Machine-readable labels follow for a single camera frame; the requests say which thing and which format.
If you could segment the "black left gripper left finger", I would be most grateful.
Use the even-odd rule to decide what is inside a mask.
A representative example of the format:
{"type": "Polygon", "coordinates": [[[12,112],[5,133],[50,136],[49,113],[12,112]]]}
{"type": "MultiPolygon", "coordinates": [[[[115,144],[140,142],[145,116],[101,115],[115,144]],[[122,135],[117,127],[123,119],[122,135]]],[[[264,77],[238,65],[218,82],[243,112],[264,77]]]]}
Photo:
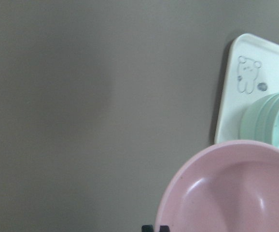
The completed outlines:
{"type": "Polygon", "coordinates": [[[153,232],[153,225],[142,225],[141,232],[153,232]]]}

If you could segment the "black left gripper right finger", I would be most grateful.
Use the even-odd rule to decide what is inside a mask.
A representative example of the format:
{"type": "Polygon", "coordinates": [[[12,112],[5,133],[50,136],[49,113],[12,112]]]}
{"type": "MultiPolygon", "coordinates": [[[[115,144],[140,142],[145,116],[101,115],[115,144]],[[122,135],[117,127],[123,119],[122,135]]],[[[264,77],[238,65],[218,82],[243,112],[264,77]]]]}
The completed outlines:
{"type": "Polygon", "coordinates": [[[169,232],[169,226],[168,225],[160,225],[159,232],[169,232]]]}

